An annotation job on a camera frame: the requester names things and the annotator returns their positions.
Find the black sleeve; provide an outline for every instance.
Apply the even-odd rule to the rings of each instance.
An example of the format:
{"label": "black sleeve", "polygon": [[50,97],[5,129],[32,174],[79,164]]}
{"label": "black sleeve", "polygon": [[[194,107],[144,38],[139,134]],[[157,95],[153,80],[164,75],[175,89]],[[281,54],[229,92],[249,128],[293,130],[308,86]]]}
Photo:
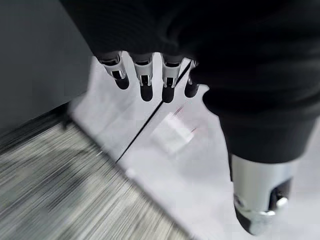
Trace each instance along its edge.
{"label": "black sleeve", "polygon": [[266,163],[299,157],[320,113],[318,0],[60,0],[94,55],[196,59],[228,150]]}

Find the striped carpet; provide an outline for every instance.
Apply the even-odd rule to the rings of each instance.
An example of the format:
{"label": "striped carpet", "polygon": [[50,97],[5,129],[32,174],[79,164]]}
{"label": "striped carpet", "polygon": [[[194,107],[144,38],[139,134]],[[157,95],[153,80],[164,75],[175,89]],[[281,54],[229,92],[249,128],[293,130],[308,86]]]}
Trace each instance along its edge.
{"label": "striped carpet", "polygon": [[0,153],[0,240],[186,240],[75,126]]}

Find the gray wall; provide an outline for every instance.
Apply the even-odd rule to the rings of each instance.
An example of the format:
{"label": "gray wall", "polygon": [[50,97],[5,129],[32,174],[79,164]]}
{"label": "gray wall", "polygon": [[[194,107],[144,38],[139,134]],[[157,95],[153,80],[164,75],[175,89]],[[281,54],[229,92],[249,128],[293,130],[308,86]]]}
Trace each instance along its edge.
{"label": "gray wall", "polygon": [[0,135],[86,91],[91,52],[57,0],[2,0],[0,30]]}

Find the black fingertip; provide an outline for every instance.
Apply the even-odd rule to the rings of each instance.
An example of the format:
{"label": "black fingertip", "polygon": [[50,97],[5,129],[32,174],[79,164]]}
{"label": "black fingertip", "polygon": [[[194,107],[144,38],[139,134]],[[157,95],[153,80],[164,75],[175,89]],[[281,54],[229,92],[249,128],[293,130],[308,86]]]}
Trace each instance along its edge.
{"label": "black fingertip", "polygon": [[174,99],[175,89],[172,87],[163,87],[162,88],[162,101],[166,104],[171,103]]}
{"label": "black fingertip", "polygon": [[235,215],[236,215],[236,218],[238,219],[240,225],[243,227],[243,229],[253,235],[251,232],[250,232],[250,225],[251,225],[251,222],[248,218],[246,218],[245,216],[243,216],[239,211],[238,209],[236,208],[236,206],[234,206],[234,210],[235,210]]}
{"label": "black fingertip", "polygon": [[184,88],[184,95],[187,98],[193,98],[198,92],[199,85],[196,83],[189,84],[188,82]]}
{"label": "black fingertip", "polygon": [[145,102],[149,102],[154,96],[152,85],[151,86],[140,86],[141,98]]}
{"label": "black fingertip", "polygon": [[120,89],[125,90],[129,87],[129,78],[125,76],[124,79],[115,79],[115,83]]}

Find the small white object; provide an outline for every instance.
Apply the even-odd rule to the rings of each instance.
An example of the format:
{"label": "small white object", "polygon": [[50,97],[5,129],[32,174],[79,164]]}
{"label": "small white object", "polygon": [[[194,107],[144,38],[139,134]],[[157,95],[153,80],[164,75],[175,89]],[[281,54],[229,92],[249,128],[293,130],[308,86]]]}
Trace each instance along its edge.
{"label": "small white object", "polygon": [[127,171],[125,171],[125,175],[129,178],[129,179],[134,179],[136,176],[136,171],[133,170],[132,168],[128,168]]}
{"label": "small white object", "polygon": [[152,132],[152,138],[169,154],[185,147],[193,137],[193,132],[172,112]]}

